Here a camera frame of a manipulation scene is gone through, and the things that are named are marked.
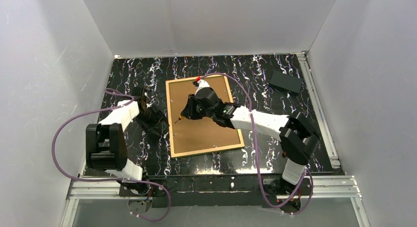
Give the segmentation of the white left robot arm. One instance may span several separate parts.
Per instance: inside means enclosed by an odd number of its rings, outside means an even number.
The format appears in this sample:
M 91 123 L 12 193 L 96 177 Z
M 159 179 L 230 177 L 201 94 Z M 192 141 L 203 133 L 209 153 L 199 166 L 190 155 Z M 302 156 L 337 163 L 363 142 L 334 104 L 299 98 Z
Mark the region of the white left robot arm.
M 161 136 L 168 120 L 166 115 L 151 104 L 149 90 L 137 87 L 131 96 L 119 101 L 116 109 L 97 124 L 86 127 L 86 164 L 94 170 L 103 170 L 125 182 L 142 180 L 144 170 L 128 159 L 124 132 L 136 122 L 150 136 Z

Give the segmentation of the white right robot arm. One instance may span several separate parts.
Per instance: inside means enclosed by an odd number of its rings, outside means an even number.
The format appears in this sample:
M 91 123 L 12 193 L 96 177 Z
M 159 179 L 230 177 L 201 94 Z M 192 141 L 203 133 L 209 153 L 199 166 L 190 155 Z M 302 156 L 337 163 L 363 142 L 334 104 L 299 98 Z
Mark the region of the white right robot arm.
M 230 102 L 223 102 L 215 91 L 206 87 L 190 94 L 181 118 L 198 120 L 211 118 L 221 127 L 251 130 L 268 135 L 281 142 L 288 160 L 282 179 L 296 185 L 319 145 L 321 134 L 302 113 L 275 115 Z

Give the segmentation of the green wooden photo frame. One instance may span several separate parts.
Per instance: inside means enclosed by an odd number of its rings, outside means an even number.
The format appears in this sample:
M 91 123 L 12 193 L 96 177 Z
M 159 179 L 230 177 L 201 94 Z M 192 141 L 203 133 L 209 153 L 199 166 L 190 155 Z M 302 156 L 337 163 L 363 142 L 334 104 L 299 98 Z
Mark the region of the green wooden photo frame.
M 173 158 L 212 153 L 244 147 L 241 130 L 218 126 L 212 119 L 182 119 L 188 95 L 196 91 L 196 77 L 167 80 L 167 118 L 169 122 L 170 155 Z

